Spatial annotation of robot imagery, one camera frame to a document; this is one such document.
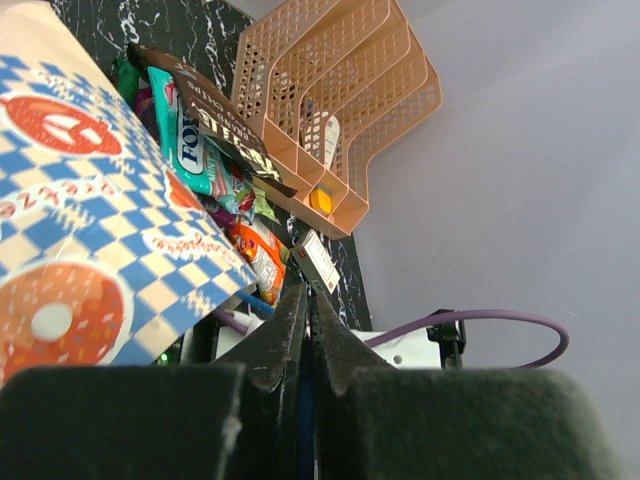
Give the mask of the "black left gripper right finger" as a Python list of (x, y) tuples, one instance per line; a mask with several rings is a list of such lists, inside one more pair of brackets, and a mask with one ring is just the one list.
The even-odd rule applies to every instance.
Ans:
[(584, 391), (548, 369), (400, 370), (317, 297), (310, 308), (323, 479), (616, 479)]

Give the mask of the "teal Fox's candy bag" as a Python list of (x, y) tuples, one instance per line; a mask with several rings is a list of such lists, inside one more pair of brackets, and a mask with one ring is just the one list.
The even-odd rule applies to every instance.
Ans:
[(201, 133), (170, 73), (149, 67), (160, 145), (178, 177), (193, 192), (215, 200), (229, 214), (251, 222), (256, 193), (244, 169)]

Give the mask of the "green snack bag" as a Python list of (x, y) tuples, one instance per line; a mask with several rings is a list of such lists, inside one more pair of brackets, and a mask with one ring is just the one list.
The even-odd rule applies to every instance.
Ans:
[(118, 93), (130, 108), (134, 108), (140, 89), (141, 71), (123, 56), (119, 56), (112, 62), (111, 74)]

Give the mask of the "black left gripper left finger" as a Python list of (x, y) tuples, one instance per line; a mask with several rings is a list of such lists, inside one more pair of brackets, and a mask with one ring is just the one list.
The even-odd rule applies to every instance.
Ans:
[(37, 367), (1, 391), (5, 479), (292, 479), (307, 292), (209, 364)]

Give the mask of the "brown chocolate snack bag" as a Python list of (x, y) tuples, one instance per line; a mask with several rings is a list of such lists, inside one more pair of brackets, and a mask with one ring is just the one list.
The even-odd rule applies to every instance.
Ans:
[(287, 198), (297, 194), (296, 189), (283, 182), (262, 139), (212, 81), (190, 64), (154, 46), (131, 43), (127, 56), (138, 67), (154, 67), (171, 74), (189, 118), (242, 168)]

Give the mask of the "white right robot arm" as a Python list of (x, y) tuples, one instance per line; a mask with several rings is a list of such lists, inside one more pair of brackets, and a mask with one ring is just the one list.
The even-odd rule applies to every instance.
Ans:
[[(253, 313), (231, 311), (234, 327), (222, 324), (216, 317), (207, 318), (187, 331), (179, 347), (171, 347), (161, 355), (160, 363), (209, 363), (227, 353), (245, 336), (261, 326), (263, 320)], [(372, 350), (399, 369), (455, 368), (462, 365), (466, 347), (464, 323), (456, 321), (425, 327), (394, 338)]]

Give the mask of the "light green snack packet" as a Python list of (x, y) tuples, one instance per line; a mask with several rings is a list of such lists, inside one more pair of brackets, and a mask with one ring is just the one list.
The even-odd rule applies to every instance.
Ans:
[(254, 200), (254, 210), (255, 214), (259, 217), (260, 220), (269, 220), (272, 223), (280, 225), (281, 222), (276, 216), (274, 208), (269, 204), (266, 198), (266, 192), (259, 187), (254, 188), (255, 200)]

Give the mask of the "orange candy packet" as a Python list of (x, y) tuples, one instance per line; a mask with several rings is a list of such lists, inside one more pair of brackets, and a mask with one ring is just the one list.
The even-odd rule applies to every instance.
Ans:
[(289, 249), (258, 218), (239, 218), (228, 230), (231, 242), (253, 270), (264, 302), (275, 306), (286, 276)]

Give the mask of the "blue checkered paper bag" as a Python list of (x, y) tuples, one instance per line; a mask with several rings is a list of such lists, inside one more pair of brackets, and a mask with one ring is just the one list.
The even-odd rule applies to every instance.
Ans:
[(43, 1), (1, 5), (1, 391), (158, 366), (254, 274)]

